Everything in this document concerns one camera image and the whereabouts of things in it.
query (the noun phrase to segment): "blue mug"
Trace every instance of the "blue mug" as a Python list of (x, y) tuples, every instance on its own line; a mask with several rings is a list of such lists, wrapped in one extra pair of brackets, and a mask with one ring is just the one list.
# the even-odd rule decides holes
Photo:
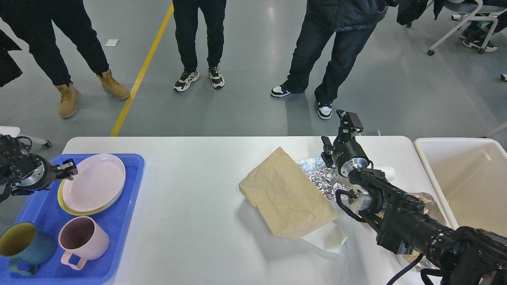
[[(55, 254), (56, 246), (55, 238), (30, 222), (16, 224), (0, 237), (0, 255), (10, 259), (9, 271), (23, 276), (34, 275)], [(29, 271), (19, 269), (19, 262), (28, 265)]]

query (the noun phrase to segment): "brown paper bag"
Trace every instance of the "brown paper bag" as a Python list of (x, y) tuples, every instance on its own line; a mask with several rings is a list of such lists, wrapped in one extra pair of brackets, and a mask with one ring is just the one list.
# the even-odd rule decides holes
[(275, 236), (296, 239), (336, 219), (330, 202), (282, 149), (278, 148), (239, 184), (259, 208)]

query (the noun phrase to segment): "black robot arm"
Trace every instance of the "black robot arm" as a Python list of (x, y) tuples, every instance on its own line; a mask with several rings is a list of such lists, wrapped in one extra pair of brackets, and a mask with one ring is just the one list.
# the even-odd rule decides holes
[[(341, 119), (338, 136), (332, 145), (329, 138), (322, 137), (321, 157), (328, 167), (336, 168), (339, 175), (362, 189), (337, 191), (338, 205), (349, 216), (370, 225), (377, 232), (378, 245), (395, 254), (411, 254), (415, 249), (440, 268), (421, 271), (425, 284), (432, 284), (428, 275), (435, 275), (442, 277), (442, 285), (506, 285), (507, 238), (471, 227), (453, 230), (425, 215), (420, 199), (392, 185), (382, 171), (373, 169), (355, 140), (355, 135), (363, 131), (357, 114), (342, 110), (337, 113)], [(342, 202), (341, 194), (349, 200), (366, 197), (359, 215)]]
[(55, 180), (73, 179), (78, 169), (73, 159), (62, 165), (54, 165), (41, 156), (29, 153), (30, 145), (20, 140), (27, 137), (11, 137), (0, 134), (0, 202), (10, 195), (30, 195), (34, 191), (47, 190)]

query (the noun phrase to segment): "shoe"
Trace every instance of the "shoe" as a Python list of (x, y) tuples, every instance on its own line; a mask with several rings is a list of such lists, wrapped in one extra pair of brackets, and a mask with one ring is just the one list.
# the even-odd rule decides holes
[(220, 73), (220, 67), (210, 67), (208, 69), (209, 78), (211, 79), (211, 85), (214, 89), (220, 89), (224, 86), (224, 76)]
[(285, 87), (282, 85), (278, 85), (275, 88), (271, 89), (271, 96), (273, 97), (284, 97), (289, 95), (290, 92), (285, 89)]
[(62, 119), (73, 116), (78, 108), (76, 106), (76, 101), (81, 96), (79, 91), (77, 91), (72, 83), (67, 85), (58, 85), (55, 86), (58, 91), (60, 91), (61, 100), (60, 106), (58, 106), (58, 112)]
[(102, 72), (102, 76), (97, 74), (97, 77), (100, 79), (102, 87), (105, 90), (111, 92), (111, 94), (115, 99), (125, 100), (128, 97), (130, 97), (130, 92), (128, 91), (128, 89), (113, 78), (111, 69), (109, 69), (106, 72)]
[[(482, 43), (486, 39), (487, 35), (488, 35), (488, 33), (486, 31), (479, 30), (478, 32), (470, 34), (468, 36), (468, 38), (463, 41), (463, 44), (466, 47), (477, 48), (480, 50)], [(489, 41), (488, 44), (486, 45), (486, 48), (484, 49), (484, 51), (485, 52), (494, 52), (497, 49), (498, 49), (498, 47), (496, 45), (492, 44), (491, 41)]]
[(331, 118), (331, 114), (333, 113), (333, 109), (331, 109), (331, 103), (321, 103), (317, 104), (317, 114), (321, 119), (327, 120)]
[(478, 30), (481, 29), (480, 25), (481, 25), (480, 23), (479, 24), (474, 23), (474, 22), (470, 23), (470, 25), (468, 25), (468, 27), (466, 27), (466, 29), (459, 35), (459, 37), (464, 40), (468, 39), (468, 37), (471, 34), (477, 32)]
[(176, 83), (174, 84), (174, 89), (178, 92), (183, 92), (190, 87), (190, 84), (192, 82), (198, 80), (200, 77), (201, 75), (197, 70), (192, 73), (183, 71), (178, 81), (176, 81)]

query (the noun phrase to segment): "cup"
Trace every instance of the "cup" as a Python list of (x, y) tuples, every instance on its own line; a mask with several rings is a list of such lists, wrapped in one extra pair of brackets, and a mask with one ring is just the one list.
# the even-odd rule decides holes
[[(55, 251), (56, 240), (30, 222), (16, 224), (0, 237), (0, 255), (10, 259), (9, 271), (23, 276), (34, 275), (39, 265), (50, 260)], [(19, 262), (30, 269), (19, 269)]]
[[(81, 270), (88, 260), (97, 259), (107, 251), (109, 236), (92, 218), (80, 216), (63, 226), (58, 242), (65, 250), (60, 260), (62, 264)], [(69, 262), (72, 255), (80, 257), (75, 265)]]

